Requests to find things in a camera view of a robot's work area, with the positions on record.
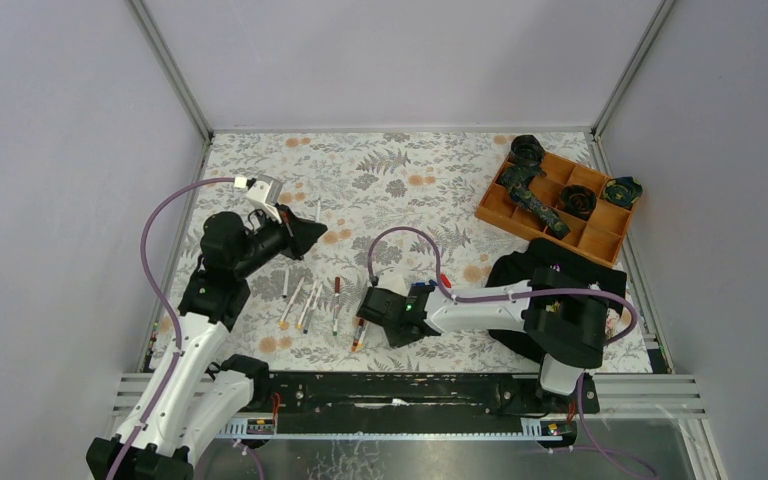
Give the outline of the red pen cap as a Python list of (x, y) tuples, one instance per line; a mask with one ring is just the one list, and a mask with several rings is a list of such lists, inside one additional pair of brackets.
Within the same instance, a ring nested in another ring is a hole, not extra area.
[(452, 284), (451, 284), (449, 278), (445, 274), (441, 273), (439, 275), (439, 280), (440, 280), (440, 283), (443, 286), (445, 286), (447, 289), (451, 289), (452, 288)]

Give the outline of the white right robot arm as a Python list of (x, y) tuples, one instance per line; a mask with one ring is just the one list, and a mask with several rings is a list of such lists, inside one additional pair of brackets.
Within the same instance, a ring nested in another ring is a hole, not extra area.
[(540, 389), (569, 396), (579, 377), (603, 362), (607, 310), (615, 298), (545, 267), (496, 287), (448, 290), (425, 282), (400, 294), (371, 286), (357, 316), (380, 326), (393, 348), (459, 331), (523, 334), (538, 349)]

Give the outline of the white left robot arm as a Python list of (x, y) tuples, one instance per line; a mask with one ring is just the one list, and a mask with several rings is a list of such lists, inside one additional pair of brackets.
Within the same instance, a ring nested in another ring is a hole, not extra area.
[(279, 205), (252, 230), (231, 211), (204, 223), (201, 255), (177, 308), (178, 324), (148, 386), (117, 432), (96, 438), (86, 460), (95, 479), (191, 479), (231, 417), (268, 397), (267, 363), (234, 354), (201, 397), (197, 386), (250, 296), (248, 277), (278, 255), (300, 260), (327, 226)]

